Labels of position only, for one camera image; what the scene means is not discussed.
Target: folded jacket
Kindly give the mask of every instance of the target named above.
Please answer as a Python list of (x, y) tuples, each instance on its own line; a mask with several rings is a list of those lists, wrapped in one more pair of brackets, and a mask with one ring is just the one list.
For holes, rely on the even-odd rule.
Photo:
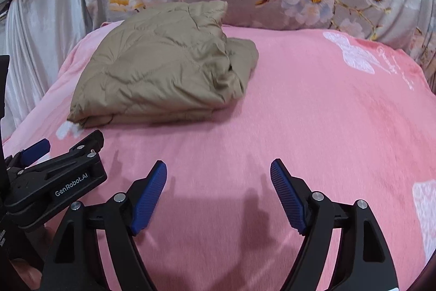
[(124, 21), (82, 72), (68, 120), (84, 127), (210, 119), (240, 99), (259, 53), (226, 38), (227, 3), (165, 3)]

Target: blue rubber pad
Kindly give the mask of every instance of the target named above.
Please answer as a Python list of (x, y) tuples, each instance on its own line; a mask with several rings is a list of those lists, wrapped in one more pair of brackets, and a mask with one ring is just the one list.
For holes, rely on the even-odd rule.
[(147, 186), (134, 207), (130, 229), (134, 235), (147, 227), (166, 183), (166, 165), (162, 162), (152, 173)]
[(21, 152), (20, 163), (23, 167), (29, 167), (49, 152), (50, 142), (48, 139), (44, 138)]
[(270, 173), (272, 184), (282, 203), (289, 223), (293, 228), (298, 230), (299, 234), (303, 234), (307, 226), (304, 221), (304, 206), (300, 198), (292, 187), (289, 178), (275, 160), (271, 163)]

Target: white butterfly print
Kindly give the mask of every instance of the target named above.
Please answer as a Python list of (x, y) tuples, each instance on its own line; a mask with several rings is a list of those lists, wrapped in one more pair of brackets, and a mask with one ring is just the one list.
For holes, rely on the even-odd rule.
[(327, 40), (330, 40), (341, 48), (344, 61), (351, 68), (369, 74), (375, 74), (374, 68), (372, 67), (372, 65), (374, 65), (390, 74), (390, 72), (380, 64), (372, 53), (361, 47), (353, 46), (345, 35), (335, 32), (324, 32), (323, 35)]
[(428, 262), (436, 249), (436, 180), (416, 182), (412, 193)]

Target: black mount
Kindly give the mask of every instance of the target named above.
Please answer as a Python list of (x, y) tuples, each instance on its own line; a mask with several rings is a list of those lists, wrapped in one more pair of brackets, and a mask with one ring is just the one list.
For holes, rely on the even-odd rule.
[[(0, 119), (9, 56), (0, 56)], [(43, 139), (4, 159), (0, 148), (0, 285), (6, 291), (29, 291), (11, 264), (23, 259), (43, 271), (44, 262), (25, 232), (45, 222), (107, 179), (98, 152), (104, 144), (99, 130), (71, 147), (68, 153), (34, 165), (50, 151)]]
[[(159, 169), (164, 171), (160, 171), (158, 187), (155, 185), (152, 191), (147, 192)], [(71, 204), (45, 260), (40, 291), (109, 290), (97, 242), (97, 229), (105, 230), (121, 289), (156, 291), (132, 237), (147, 225), (165, 181), (165, 164), (157, 161), (148, 176), (136, 180), (127, 193), (117, 193), (99, 205)], [(144, 203), (147, 194), (152, 197), (153, 203)], [(135, 215), (138, 214), (139, 228), (135, 224)]]
[[(284, 181), (276, 179), (277, 171)], [(323, 193), (312, 192), (304, 180), (292, 177), (280, 159), (271, 164), (271, 177), (292, 227), (305, 237), (281, 291), (316, 291), (333, 228), (341, 229), (341, 241), (328, 291), (390, 291), (398, 287), (391, 253), (367, 202), (332, 202)], [(297, 207), (283, 194), (283, 183), (291, 187)]]

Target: bed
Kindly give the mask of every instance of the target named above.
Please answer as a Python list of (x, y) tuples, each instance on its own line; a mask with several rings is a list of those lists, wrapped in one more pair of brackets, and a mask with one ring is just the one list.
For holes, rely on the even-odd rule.
[[(65, 119), (81, 71), (118, 24), (79, 42), (5, 142), (5, 155), (45, 137), (48, 159), (90, 132)], [(369, 203), (406, 289), (436, 246), (436, 98), (419, 66), (401, 50), (333, 30), (224, 30), (259, 50), (244, 100), (215, 112), (212, 122), (102, 127), (108, 180), (84, 203), (125, 191), (163, 160), (167, 185), (150, 227), (136, 238), (157, 288), (277, 290), (302, 242), (269, 180), (270, 163), (280, 157), (330, 199)], [(119, 290), (100, 237), (110, 287)], [(334, 237), (319, 290), (333, 271)]]
[[(102, 39), (141, 7), (197, 0), (84, 1), (95, 30), (65, 54), (57, 80), (4, 142), (6, 156), (48, 138), (52, 148), (42, 159), (49, 159), (89, 134), (66, 117)], [(215, 112), (211, 122), (101, 128), (108, 180), (84, 203), (125, 191), (158, 159), (168, 167), (150, 226), (135, 239), (159, 290), (280, 289), (302, 237), (289, 226), (269, 180), (275, 158), (334, 201), (369, 203), (401, 290), (432, 256), (434, 0), (391, 0), (365, 11), (368, 0), (341, 2), (331, 4), (335, 17), (320, 13), (311, 24), (297, 17), (294, 0), (231, 0), (226, 35), (251, 39), (259, 50), (243, 100)], [(56, 230), (61, 219), (47, 229)], [(104, 239), (99, 234), (104, 268), (118, 291)], [(319, 290), (328, 286), (338, 240), (335, 234)]]

